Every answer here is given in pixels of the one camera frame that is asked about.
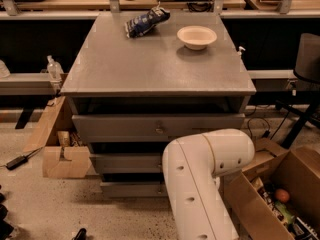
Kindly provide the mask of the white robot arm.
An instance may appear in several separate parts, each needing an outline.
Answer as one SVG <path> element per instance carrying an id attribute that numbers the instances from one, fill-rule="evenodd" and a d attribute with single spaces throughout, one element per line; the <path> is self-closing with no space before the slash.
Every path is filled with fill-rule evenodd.
<path id="1" fill-rule="evenodd" d="M 162 170 L 179 240 L 238 240 L 219 193 L 220 179 L 250 164 L 255 148 L 238 129 L 177 138 L 165 148 Z"/>

